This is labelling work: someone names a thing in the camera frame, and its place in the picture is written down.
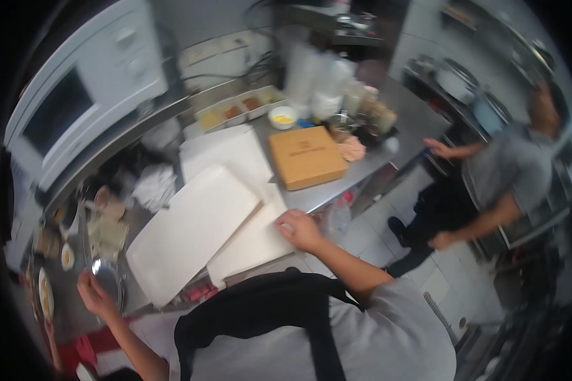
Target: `black apron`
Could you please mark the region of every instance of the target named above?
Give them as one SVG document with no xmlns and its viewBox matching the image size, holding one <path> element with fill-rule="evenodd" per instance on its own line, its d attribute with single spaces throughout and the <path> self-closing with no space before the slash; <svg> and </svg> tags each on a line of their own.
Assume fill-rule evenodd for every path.
<svg viewBox="0 0 572 381">
<path fill-rule="evenodd" d="M 329 296 L 362 311 L 345 291 L 339 280 L 295 268 L 262 274 L 222 290 L 175 326 L 180 379 L 190 380 L 195 350 L 209 346 L 218 335 L 245 339 L 292 325 L 307 333 L 317 380 L 345 381 L 330 327 Z"/>
</svg>

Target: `microwave window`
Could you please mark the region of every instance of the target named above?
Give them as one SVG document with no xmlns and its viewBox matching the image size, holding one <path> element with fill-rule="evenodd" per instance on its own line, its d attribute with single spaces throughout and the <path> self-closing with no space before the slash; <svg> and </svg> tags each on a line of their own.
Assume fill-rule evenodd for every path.
<svg viewBox="0 0 572 381">
<path fill-rule="evenodd" d="M 76 69 L 72 69 L 40 103 L 23 135 L 46 156 L 61 135 L 92 105 Z"/>
</svg>

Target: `cardboard box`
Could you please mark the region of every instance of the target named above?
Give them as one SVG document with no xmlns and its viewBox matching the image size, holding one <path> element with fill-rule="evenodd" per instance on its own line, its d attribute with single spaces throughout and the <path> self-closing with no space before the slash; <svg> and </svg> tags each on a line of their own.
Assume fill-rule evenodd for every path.
<svg viewBox="0 0 572 381">
<path fill-rule="evenodd" d="M 348 169 L 323 126 L 271 135 L 269 147 L 277 174 L 288 190 L 340 179 Z"/>
</svg>

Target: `hand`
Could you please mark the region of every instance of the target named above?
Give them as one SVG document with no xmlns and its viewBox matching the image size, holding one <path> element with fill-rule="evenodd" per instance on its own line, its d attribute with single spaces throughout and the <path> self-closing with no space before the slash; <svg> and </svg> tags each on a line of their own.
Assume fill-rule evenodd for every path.
<svg viewBox="0 0 572 381">
<path fill-rule="evenodd" d="M 456 241 L 457 239 L 454 233 L 441 232 L 436 234 L 432 240 L 428 241 L 428 246 L 435 248 L 435 250 L 441 251 L 449 248 Z"/>
<path fill-rule="evenodd" d="M 434 155 L 450 159 L 453 157 L 453 148 L 449 148 L 436 139 L 424 139 L 424 144 L 430 149 Z"/>
<path fill-rule="evenodd" d="M 325 242 L 318 226 L 311 217 L 301 210 L 290 209 L 278 217 L 274 223 L 277 231 L 295 248 L 314 254 Z"/>
<path fill-rule="evenodd" d="M 104 321 L 112 315 L 118 315 L 114 301 L 89 271 L 84 270 L 80 273 L 76 287 L 85 307 L 92 314 L 99 316 Z"/>
<path fill-rule="evenodd" d="M 53 322 L 51 320 L 44 320 L 44 330 L 47 332 L 47 336 L 50 340 L 55 338 L 55 328 L 53 327 Z"/>
</svg>

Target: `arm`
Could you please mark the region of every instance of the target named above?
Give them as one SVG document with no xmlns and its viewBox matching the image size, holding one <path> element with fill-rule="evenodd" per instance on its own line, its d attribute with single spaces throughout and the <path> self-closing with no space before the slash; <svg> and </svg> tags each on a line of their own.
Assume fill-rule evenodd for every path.
<svg viewBox="0 0 572 381">
<path fill-rule="evenodd" d="M 444 250 L 458 241 L 469 241 L 491 233 L 500 225 L 515 221 L 521 211 L 511 192 L 505 193 L 494 209 L 481 213 L 472 223 L 456 232 L 441 232 L 428 244 L 437 250 Z"/>
<path fill-rule="evenodd" d="M 477 152 L 485 148 L 485 143 L 477 143 L 470 146 L 451 148 L 435 139 L 424 139 L 424 144 L 426 147 L 430 148 L 430 152 L 436 156 L 440 156 L 446 159 L 465 159 L 475 155 Z"/>
<path fill-rule="evenodd" d="M 144 381 L 167 380 L 169 378 L 168 363 L 129 329 L 114 302 L 101 288 L 96 278 L 84 271 L 78 278 L 77 288 L 85 307 L 106 322 L 140 377 Z"/>
<path fill-rule="evenodd" d="M 325 240 L 313 219 L 300 210 L 287 210 L 276 219 L 275 227 L 295 248 L 321 260 L 363 304 L 375 287 L 393 280 L 385 271 Z"/>
<path fill-rule="evenodd" d="M 53 328 L 53 322 L 49 319 L 44 320 L 44 329 L 47 332 L 47 337 L 49 338 L 49 347 L 51 348 L 51 357 L 53 358 L 53 366 L 58 372 L 63 371 L 63 366 L 61 364 L 61 357 L 59 351 L 57 350 L 57 344 L 55 344 L 55 329 Z"/>
</svg>

